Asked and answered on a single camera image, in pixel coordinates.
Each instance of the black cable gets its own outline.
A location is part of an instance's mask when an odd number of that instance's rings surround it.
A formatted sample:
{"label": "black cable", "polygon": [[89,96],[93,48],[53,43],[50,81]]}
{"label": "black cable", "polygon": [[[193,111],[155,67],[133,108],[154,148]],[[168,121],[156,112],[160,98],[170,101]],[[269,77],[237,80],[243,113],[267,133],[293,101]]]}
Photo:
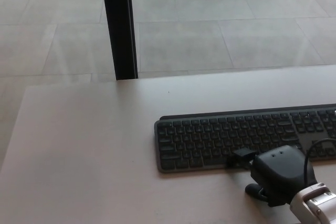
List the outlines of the black cable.
{"label": "black cable", "polygon": [[309,159],[310,153],[312,152],[312,150],[314,149],[314,147],[316,145],[324,143],[324,142],[336,143],[336,139],[325,138],[325,139],[319,140],[319,141],[313,143],[306,153],[306,158],[304,159],[304,166],[303,166],[303,179],[304,179],[305,188],[308,187],[308,178],[307,178],[307,172],[308,171],[307,170],[308,170],[308,159]]}

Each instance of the black pole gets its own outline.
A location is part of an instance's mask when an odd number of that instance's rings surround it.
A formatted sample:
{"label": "black pole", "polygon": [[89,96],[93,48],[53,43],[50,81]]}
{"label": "black pole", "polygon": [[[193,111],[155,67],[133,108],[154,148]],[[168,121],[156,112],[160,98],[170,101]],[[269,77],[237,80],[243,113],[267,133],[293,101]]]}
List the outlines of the black pole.
{"label": "black pole", "polygon": [[105,0],[117,80],[138,78],[132,0]]}

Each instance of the white desk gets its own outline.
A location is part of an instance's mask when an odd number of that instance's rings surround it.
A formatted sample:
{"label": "white desk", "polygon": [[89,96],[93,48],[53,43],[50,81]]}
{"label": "white desk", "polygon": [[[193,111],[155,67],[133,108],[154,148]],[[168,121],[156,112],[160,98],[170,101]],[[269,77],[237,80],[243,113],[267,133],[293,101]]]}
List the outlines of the white desk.
{"label": "white desk", "polygon": [[[163,115],[336,103],[321,66],[28,88],[0,174],[3,224],[295,223],[244,188],[249,172],[160,175]],[[316,166],[336,191],[335,165]]]}

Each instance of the keyboard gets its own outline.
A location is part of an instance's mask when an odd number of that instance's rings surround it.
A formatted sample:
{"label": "keyboard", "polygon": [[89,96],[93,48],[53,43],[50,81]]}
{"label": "keyboard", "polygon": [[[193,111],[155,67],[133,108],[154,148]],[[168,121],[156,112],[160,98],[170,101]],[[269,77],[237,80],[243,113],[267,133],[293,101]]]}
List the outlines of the keyboard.
{"label": "keyboard", "polygon": [[[164,116],[154,125],[157,167],[163,173],[223,169],[233,151],[260,153],[291,145],[304,154],[315,141],[336,138],[336,104]],[[311,161],[335,159],[322,143]]]}

